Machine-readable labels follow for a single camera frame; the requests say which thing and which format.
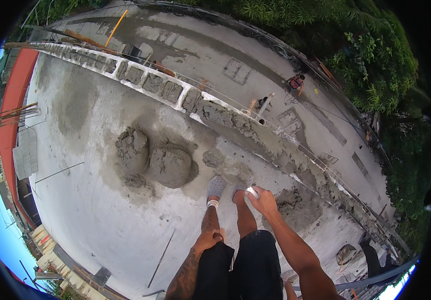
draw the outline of tattooed arm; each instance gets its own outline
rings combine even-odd
[[[170,282],[165,296],[166,300],[188,300],[192,298],[197,280],[197,268],[199,267],[202,253],[222,240],[221,236],[213,237],[214,233],[219,233],[219,231],[212,229],[202,232],[199,236],[174,279]]]

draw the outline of gray crocs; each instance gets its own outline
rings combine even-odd
[[[219,197],[222,195],[222,192],[225,188],[225,180],[222,178],[222,176],[217,175],[212,177],[212,179],[209,181],[209,184],[207,186],[207,196],[205,200],[209,198],[209,196],[217,196]]]
[[[234,195],[236,194],[236,191],[238,191],[240,189],[241,190],[246,190],[247,188],[246,188],[246,186],[243,183],[237,183],[234,186],[234,191],[232,192],[232,202],[234,202]]]

